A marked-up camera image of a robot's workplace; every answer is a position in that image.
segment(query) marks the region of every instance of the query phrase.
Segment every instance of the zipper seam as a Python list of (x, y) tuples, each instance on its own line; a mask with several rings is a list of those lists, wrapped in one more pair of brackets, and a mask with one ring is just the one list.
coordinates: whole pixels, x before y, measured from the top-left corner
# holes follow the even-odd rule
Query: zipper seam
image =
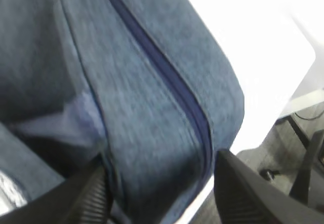
[[(212, 156), (213, 148), (212, 148), (212, 144), (211, 144), (210, 125), (209, 125), (209, 121), (207, 120), (207, 117), (205, 115), (205, 112), (202, 110), (201, 106), (199, 105), (199, 103), (197, 101), (197, 98), (195, 97), (194, 93), (190, 90), (190, 88), (188, 87), (188, 85), (186, 84), (184, 79), (179, 75), (178, 71), (169, 62), (168, 58), (160, 51), (160, 49), (154, 43), (152, 38), (146, 33), (146, 31), (143, 29), (143, 27), (138, 23), (138, 21), (136, 20), (134, 15), (128, 10), (128, 8), (123, 3), (123, 1), (122, 0), (115, 0), (115, 1), (109, 0), (109, 1), (112, 4), (112, 6), (115, 8), (117, 13), (119, 14), (121, 20), (126, 25), (126, 27), (130, 31), (130, 33), (132, 34), (134, 39), (137, 40), (137, 42), (139, 43), (139, 46), (142, 48), (142, 50), (144, 50), (146, 55), (149, 57), (150, 62), (157, 68), (158, 72), (160, 72), (162, 74), (162, 76), (161, 76), (161, 77), (163, 77), (162, 79), (166, 80), (170, 85), (172, 85), (173, 89), (175, 90), (175, 92), (178, 94), (178, 96), (182, 100), (182, 103), (185, 105), (187, 111), (190, 112), (190, 114), (191, 114), (190, 116), (192, 116), (191, 120), (194, 121), (195, 126), (197, 127), (197, 130), (198, 130), (198, 135), (196, 133), (196, 137), (200, 138), (199, 142), (201, 142), (201, 144), (202, 144), (202, 146), (204, 148), (204, 156), (205, 157), (204, 157), (204, 172), (203, 172), (203, 176), (202, 176), (202, 181), (203, 181), (203, 185), (205, 185), (206, 177), (208, 176), (208, 173), (210, 172), (212, 158), (213, 158), (213, 156)], [(126, 21), (127, 17), (125, 17), (125, 16), (128, 16), (128, 18), (131, 19), (131, 23), (133, 23), (133, 24), (130, 24), (130, 22), (127, 22)], [(141, 39), (141, 36), (143, 36), (147, 41), (143, 41)], [(147, 43), (146, 45), (149, 45), (149, 46), (151, 45), (151, 48), (147, 48), (145, 46), (145, 43)], [(158, 59), (153, 54), (154, 52), (159, 53), (158, 57), (159, 56), (162, 57), (162, 59), (170, 66), (170, 70), (173, 71), (173, 73), (175, 74), (177, 80), (181, 81), (184, 88), (189, 92), (189, 96), (194, 100), (195, 105), (197, 105), (197, 108), (200, 111), (199, 113), (201, 113), (201, 116), (204, 119), (204, 123), (207, 124), (208, 143), (209, 143), (208, 147), (210, 148), (209, 150), (211, 150), (210, 153), (208, 153), (208, 149), (206, 147), (205, 140), (204, 140), (204, 134), (203, 134), (203, 131), (201, 129), (201, 127), (203, 127), (203, 126), (198, 123), (197, 118), (195, 117), (196, 114), (193, 112), (191, 106), (189, 106), (189, 104), (186, 102), (186, 100), (184, 99), (184, 96), (181, 93), (179, 93), (179, 88), (177, 88), (177, 87), (175, 87), (173, 85), (172, 80), (167, 75), (165, 75), (166, 72), (163, 71), (163, 69), (160, 68), (161, 65), (158, 63), (158, 61), (157, 61)]]
[[(156, 71), (156, 69), (153, 68), (153, 66), (152, 66), (151, 62), (149, 61), (149, 59), (146, 56), (143, 56), (143, 53), (146, 54), (145, 51), (143, 51), (143, 49), (141, 49), (141, 47), (140, 47), (140, 45), (138, 43), (135, 44), (132, 41), (132, 45), (133, 45), (134, 50), (136, 51), (137, 55), (145, 61), (144, 64), (145, 64), (145, 67), (147, 68), (147, 71), (157, 81), (157, 84), (161, 85), (161, 92), (171, 102), (172, 107), (179, 114), (180, 119), (183, 121), (184, 124), (189, 124), (190, 125), (190, 121), (189, 121), (188, 117), (186, 116), (186, 113), (183, 111), (181, 106), (177, 103), (176, 99), (174, 97), (172, 97), (172, 95), (173, 95), (172, 92), (170, 90), (168, 90), (168, 87), (163, 82), (163, 79), (161, 78), (161, 76), (158, 75), (158, 72)], [(194, 132), (194, 129), (188, 130), (188, 135), (190, 136), (190, 139), (192, 139), (192, 142), (193, 142), (192, 145), (193, 145), (194, 149), (196, 150), (197, 154), (199, 154), (198, 153), (199, 149), (197, 147), (197, 143), (199, 144), (199, 141), (198, 141), (197, 136), (196, 136), (196, 134)]]

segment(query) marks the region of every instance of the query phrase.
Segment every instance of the navy zipper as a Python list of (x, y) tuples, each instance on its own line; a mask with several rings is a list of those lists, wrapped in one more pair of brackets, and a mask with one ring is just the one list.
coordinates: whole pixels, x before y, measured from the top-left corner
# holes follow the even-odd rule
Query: navy zipper
[(166, 84), (183, 111), (186, 113), (186, 116), (194, 129), (196, 137), (204, 149), (204, 173), (197, 188), (197, 194), (204, 187), (208, 177), (211, 174), (213, 148), (207, 117), (198, 104), (193, 92), (189, 89), (184, 80), (173, 68), (170, 61), (161, 52), (154, 41), (141, 27), (123, 1), (109, 1), (123, 20), (125, 26), (146, 53), (151, 64), (161, 76), (163, 82)]

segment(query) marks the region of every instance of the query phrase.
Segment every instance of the blue fabric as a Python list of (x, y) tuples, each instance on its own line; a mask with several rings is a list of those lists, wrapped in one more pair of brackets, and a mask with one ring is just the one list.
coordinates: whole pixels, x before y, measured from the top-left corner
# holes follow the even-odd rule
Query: blue fabric
[[(171, 224), (202, 188), (206, 154), (213, 163), (233, 143), (244, 97), (188, 0), (122, 1), (139, 29), (110, 0), (0, 0), (0, 120), (29, 133), (43, 122), (37, 134), (73, 146), (75, 164), (101, 151), (129, 219)], [(6, 131), (3, 142), (14, 138)], [(74, 147), (82, 148), (76, 158)], [(51, 172), (34, 161), (35, 172)], [(21, 171), (10, 174), (37, 189)]]
[(127, 7), (121, 0), (110, 0), (123, 22), (135, 37), (141, 48), (145, 51), (157, 70), (158, 74), (163, 79), (164, 83), (171, 91), (182, 110), (186, 113), (191, 126), (193, 127), (196, 137), (204, 151), (204, 169), (200, 184), (197, 186), (196, 192), (192, 196), (192, 200), (200, 192), (211, 174), (212, 164), (212, 143), (210, 139), (210, 128), (208, 120), (195, 96), (180, 77), (178, 72), (172, 67), (170, 61), (159, 50), (159, 48), (150, 39), (145, 30), (140, 26), (136, 19), (129, 12)]

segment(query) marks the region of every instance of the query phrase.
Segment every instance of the white surface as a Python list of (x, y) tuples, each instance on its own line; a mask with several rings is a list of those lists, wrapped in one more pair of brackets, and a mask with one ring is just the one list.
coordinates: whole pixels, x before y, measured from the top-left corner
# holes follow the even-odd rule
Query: white surface
[[(317, 24), (314, 21), (321, 21), (321, 26), (316, 28)], [(295, 23), (298, 24), (299, 29), (303, 32), (315, 50), (316, 59), (293, 94), (292, 99), (302, 97), (308, 93), (324, 88), (324, 41), (322, 40), (324, 37), (320, 36), (321, 33), (323, 33), (321, 29), (322, 27), (324, 28), (324, 15), (314, 18), (309, 15), (304, 18), (303, 23), (298, 20), (296, 20)]]
[(324, 90), (316, 90), (298, 98), (292, 99), (283, 109), (279, 118), (286, 117), (294, 112), (324, 102)]
[[(324, 22), (319, 22), (324, 2), (189, 1), (228, 57), (245, 95), (245, 118), (231, 151), (256, 148), (315, 60), (314, 49), (292, 17), (324, 38), (324, 29), (318, 32), (324, 28)], [(192, 219), (212, 190), (212, 179), (177, 224)]]
[(13, 209), (13, 206), (9, 203), (6, 195), (0, 189), (0, 216), (8, 213)]

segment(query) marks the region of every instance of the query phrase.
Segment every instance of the gray carpet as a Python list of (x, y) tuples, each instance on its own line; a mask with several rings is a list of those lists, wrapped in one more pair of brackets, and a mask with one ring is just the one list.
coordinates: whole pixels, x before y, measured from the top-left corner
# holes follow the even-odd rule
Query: gray carpet
[[(305, 118), (313, 118), (324, 110), (324, 103), (304, 109), (298, 114)], [(314, 120), (305, 121), (293, 116), (309, 138), (319, 129), (324, 129), (324, 116)], [(305, 154), (305, 148), (298, 139), (288, 122), (273, 126), (260, 147), (240, 152), (237, 156), (252, 170), (263, 168), (291, 169), (289, 175), (278, 176), (273, 185), (288, 194), (296, 178), (296, 174)], [(221, 224), (213, 193), (210, 193), (191, 224)]]

